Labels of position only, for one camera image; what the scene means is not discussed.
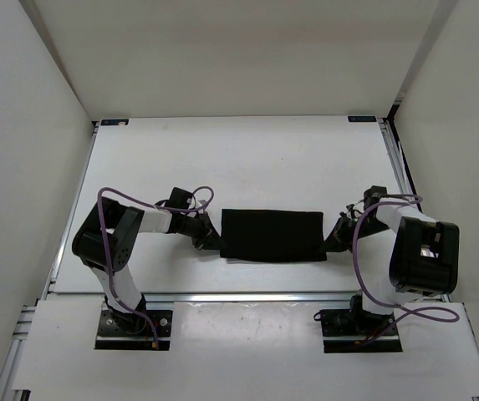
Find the white front cover panel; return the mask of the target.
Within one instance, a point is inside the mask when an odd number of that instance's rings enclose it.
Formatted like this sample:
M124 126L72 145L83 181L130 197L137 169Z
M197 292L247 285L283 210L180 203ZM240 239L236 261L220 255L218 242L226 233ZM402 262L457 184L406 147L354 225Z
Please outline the white front cover panel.
M327 354L315 303L174 307L167 351L94 348L99 304L39 303L14 385L37 400L464 400L479 394L465 319L410 317L399 353Z

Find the blue corner label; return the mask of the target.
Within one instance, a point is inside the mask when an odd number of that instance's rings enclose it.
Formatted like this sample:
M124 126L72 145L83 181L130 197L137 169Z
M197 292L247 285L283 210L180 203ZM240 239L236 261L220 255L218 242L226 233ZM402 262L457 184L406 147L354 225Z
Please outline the blue corner label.
M368 115L349 115L348 121L350 123L375 123L377 119Z
M102 119L100 121L101 126L126 126L129 123L129 119Z

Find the black skirt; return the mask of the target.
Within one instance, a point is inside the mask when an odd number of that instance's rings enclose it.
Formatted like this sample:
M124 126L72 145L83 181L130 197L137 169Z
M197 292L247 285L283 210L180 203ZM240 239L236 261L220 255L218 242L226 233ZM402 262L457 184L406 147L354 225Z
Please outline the black skirt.
M325 261L320 211L222 210L220 256L242 261Z

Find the left blue corner label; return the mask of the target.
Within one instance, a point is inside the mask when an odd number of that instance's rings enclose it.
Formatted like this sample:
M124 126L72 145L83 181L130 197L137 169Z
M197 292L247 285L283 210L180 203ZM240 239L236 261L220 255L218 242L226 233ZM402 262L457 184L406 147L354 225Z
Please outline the left blue corner label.
M126 126L129 123L129 119L102 119L100 121L101 126Z

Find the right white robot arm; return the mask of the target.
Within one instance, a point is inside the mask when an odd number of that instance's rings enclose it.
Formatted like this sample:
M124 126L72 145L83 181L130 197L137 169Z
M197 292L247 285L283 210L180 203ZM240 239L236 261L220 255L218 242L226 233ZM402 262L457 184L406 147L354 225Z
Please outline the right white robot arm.
M354 205L340 214L324 241L323 250L350 251L359 284L360 305L347 313L349 328L365 334L373 328L377 315L390 315L406 303L421 297L451 294L458 281L460 229L421 213L417 195L365 195L364 209ZM359 269L357 246L361 239L384 231L395 233L389 265L373 284L364 280Z

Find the aluminium table frame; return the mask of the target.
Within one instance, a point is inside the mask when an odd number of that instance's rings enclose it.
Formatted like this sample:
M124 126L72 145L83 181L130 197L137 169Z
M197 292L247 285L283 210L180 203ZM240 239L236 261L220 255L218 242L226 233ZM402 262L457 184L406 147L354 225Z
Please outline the aluminium table frame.
M124 192L144 202L168 196L180 186L208 185L215 195L211 218L224 208L311 210L324 213L330 230L348 203L372 185L395 192L410 189L395 137L385 123L350 123L348 117L129 118L126 126L101 126L86 167L61 257L56 284L24 310L23 331L10 348L0 375L0 400L32 399L14 380L36 309L46 301L91 301L102 306L99 283L72 254L76 231L100 188ZM194 251L189 240L151 234L135 244L131 274L150 307L188 303L315 303L341 308L358 284L352 257L324 263L261 264L221 259ZM454 324L465 319L460 303L432 301L427 322Z

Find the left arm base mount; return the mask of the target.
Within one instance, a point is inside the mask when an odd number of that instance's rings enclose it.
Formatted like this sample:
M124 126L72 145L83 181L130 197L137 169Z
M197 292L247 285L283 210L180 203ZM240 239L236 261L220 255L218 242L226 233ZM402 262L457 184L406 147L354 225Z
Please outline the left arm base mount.
M98 327L94 341L96 350L130 351L168 351L171 345L173 311L165 309L146 310L157 334L146 319L121 319L118 313L112 313L105 304L101 306Z

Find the right blue corner label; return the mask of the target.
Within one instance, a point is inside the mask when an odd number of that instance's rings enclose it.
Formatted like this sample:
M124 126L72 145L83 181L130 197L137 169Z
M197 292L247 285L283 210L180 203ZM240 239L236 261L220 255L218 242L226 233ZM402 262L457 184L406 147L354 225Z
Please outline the right blue corner label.
M375 123L377 119L368 115L349 115L348 121L350 123Z

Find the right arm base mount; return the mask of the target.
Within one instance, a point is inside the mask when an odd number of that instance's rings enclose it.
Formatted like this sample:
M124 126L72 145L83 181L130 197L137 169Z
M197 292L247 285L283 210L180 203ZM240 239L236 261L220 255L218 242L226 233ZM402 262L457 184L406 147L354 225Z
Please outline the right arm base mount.
M362 296L351 297L346 309L321 309L313 315L323 335L324 353L401 353L395 315L362 308Z

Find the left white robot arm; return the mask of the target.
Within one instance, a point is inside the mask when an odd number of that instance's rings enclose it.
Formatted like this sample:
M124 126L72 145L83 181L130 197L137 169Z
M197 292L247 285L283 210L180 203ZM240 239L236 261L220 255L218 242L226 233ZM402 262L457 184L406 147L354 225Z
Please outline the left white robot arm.
M219 251L223 240L191 193L162 200L148 210L101 198L79 228L72 252L97 276L106 305L119 313L118 324L128 334L144 330L147 315L143 295L128 267L141 233L178 234L191 238L198 250Z

